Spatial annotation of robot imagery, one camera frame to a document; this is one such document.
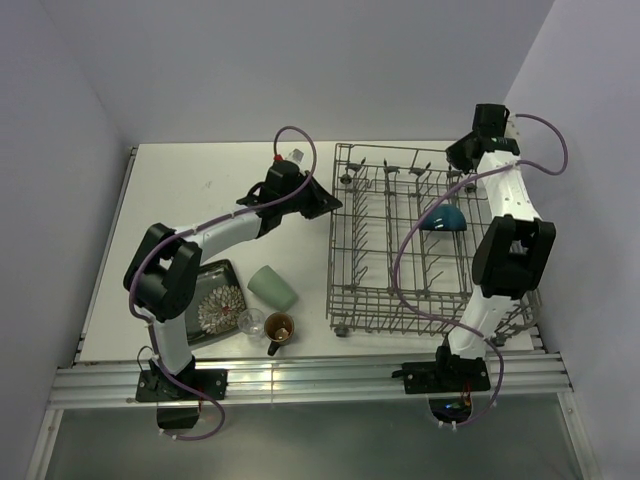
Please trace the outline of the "blue bowl with tan interior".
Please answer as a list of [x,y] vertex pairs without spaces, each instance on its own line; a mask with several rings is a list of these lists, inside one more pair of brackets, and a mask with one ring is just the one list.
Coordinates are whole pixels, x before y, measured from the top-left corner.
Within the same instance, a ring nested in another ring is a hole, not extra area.
[[462,211],[451,204],[441,204],[434,208],[421,222],[421,231],[462,232],[468,228]]

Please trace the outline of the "light green cup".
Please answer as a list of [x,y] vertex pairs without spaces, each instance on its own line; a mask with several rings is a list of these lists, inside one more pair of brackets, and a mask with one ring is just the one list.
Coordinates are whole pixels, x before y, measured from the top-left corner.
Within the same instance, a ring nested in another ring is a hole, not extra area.
[[286,312],[298,301],[293,288],[270,266],[261,267],[249,280],[247,288],[269,307]]

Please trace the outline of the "dark brown mug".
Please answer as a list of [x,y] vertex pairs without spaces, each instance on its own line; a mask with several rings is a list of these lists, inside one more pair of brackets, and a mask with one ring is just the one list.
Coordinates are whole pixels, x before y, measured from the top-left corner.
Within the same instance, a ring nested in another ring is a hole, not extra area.
[[264,323],[264,334],[270,344],[267,355],[272,357],[280,347],[289,343],[295,332],[293,318],[284,312],[271,314]]

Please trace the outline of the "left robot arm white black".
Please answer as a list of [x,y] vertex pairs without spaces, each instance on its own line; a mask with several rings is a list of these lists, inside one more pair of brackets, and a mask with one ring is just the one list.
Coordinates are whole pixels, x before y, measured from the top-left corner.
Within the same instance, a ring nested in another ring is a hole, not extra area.
[[231,212],[182,231],[162,223],[147,229],[126,270],[123,286],[130,313],[149,329],[155,355],[151,372],[164,393],[172,399],[204,395],[197,385],[196,361],[184,321],[203,262],[237,244],[265,236],[288,214],[313,220],[342,206],[312,172],[281,160],[236,201]]

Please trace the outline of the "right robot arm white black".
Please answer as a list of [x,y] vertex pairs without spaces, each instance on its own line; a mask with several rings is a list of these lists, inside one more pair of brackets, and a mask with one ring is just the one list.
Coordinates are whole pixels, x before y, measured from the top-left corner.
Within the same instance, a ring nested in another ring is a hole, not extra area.
[[473,292],[461,325],[438,349],[432,368],[435,383],[446,390],[486,375],[486,341],[538,287],[556,238],[555,225],[542,219],[528,195],[519,146],[506,136],[508,117],[504,105],[478,104],[471,132],[446,149],[452,167],[478,176],[492,214],[473,257]]

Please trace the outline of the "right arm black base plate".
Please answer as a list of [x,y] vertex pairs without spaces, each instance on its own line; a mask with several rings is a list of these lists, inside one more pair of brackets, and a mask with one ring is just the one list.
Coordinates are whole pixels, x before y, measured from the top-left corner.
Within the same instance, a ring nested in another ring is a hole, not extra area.
[[464,359],[452,354],[448,346],[440,346],[433,361],[403,363],[391,377],[403,382],[407,395],[449,394],[430,400],[429,405],[437,421],[451,425],[468,421],[473,411],[471,394],[491,386],[481,357]]

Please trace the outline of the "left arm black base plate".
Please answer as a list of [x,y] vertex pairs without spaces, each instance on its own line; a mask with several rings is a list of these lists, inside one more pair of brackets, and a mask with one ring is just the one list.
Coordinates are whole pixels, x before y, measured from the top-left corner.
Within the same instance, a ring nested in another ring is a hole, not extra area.
[[157,425],[170,432],[192,429],[211,400],[225,398],[228,371],[196,369],[171,381],[160,370],[143,370],[138,378],[135,401],[156,405]]

